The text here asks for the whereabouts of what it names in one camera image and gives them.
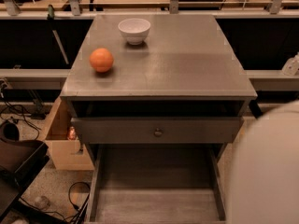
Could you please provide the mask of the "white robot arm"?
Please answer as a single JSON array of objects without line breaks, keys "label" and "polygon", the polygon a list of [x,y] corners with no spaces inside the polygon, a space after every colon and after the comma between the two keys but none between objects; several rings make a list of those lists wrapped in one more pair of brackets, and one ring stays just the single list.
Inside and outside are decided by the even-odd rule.
[{"label": "white robot arm", "polygon": [[299,224],[299,102],[267,112],[232,161],[226,224]]}]

